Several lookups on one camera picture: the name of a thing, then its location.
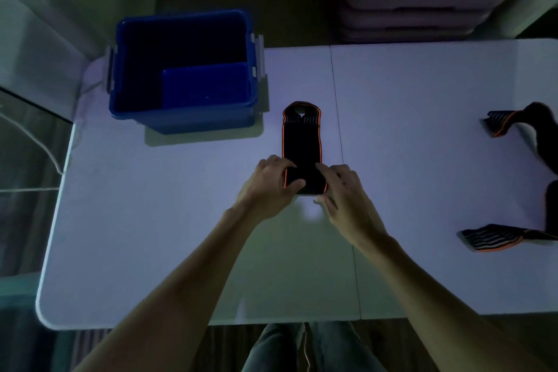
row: blue plastic bin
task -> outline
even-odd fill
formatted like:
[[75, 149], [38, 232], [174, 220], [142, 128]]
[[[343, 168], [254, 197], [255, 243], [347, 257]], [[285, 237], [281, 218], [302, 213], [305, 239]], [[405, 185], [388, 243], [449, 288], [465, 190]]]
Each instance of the blue plastic bin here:
[[254, 124], [252, 25], [241, 10], [126, 18], [109, 109], [161, 134]]

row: forearm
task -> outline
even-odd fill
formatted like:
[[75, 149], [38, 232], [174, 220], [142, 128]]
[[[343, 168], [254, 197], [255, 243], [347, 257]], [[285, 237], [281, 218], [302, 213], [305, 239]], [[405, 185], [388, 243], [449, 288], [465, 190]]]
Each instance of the forearm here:
[[201, 245], [103, 340], [79, 372], [188, 370], [254, 227], [244, 206], [227, 210]]
[[444, 288], [389, 236], [360, 249], [379, 269], [441, 372], [548, 372]]

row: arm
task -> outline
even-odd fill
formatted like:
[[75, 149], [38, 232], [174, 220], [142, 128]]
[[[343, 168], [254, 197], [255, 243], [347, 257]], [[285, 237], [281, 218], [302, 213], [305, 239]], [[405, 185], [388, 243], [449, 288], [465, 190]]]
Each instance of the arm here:
[[387, 235], [355, 171], [316, 167], [331, 189], [316, 201], [381, 272], [441, 372], [550, 372], [407, 256]]
[[304, 180], [281, 188], [287, 159], [260, 160], [237, 201], [201, 245], [87, 356], [76, 372], [187, 371], [244, 243], [289, 205]]

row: hand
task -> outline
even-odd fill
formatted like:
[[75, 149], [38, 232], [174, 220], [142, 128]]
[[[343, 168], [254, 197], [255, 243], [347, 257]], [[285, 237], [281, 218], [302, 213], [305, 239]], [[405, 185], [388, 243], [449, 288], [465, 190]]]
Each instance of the hand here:
[[257, 223], [273, 218], [289, 206], [296, 193], [306, 185], [303, 179], [297, 179], [283, 188], [283, 172], [287, 167], [296, 165], [289, 159], [275, 155], [260, 160], [254, 173], [238, 193], [235, 204], [245, 203]]
[[355, 171], [347, 165], [328, 168], [317, 163], [316, 167], [328, 182], [328, 193], [317, 196], [316, 202], [325, 207], [329, 220], [341, 235], [357, 248], [369, 244], [378, 235], [387, 235]]

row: leg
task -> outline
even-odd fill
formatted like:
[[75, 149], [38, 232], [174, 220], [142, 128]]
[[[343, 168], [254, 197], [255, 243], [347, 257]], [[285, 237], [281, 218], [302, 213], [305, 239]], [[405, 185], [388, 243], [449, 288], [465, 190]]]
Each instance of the leg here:
[[313, 322], [310, 329], [318, 371], [386, 372], [350, 322]]
[[303, 324], [270, 323], [252, 347], [242, 372], [297, 370], [297, 340]]

